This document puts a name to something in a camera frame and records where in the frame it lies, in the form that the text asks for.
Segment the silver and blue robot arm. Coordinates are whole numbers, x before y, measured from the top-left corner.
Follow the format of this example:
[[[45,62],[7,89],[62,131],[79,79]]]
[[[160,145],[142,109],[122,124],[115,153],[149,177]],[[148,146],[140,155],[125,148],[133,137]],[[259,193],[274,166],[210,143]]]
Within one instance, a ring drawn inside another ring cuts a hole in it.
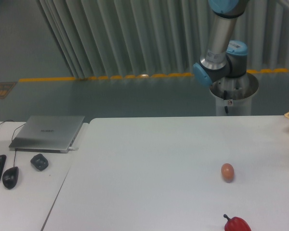
[[[193,65],[198,82],[210,86],[235,69],[289,70],[289,0],[210,0],[213,24],[207,46]]]

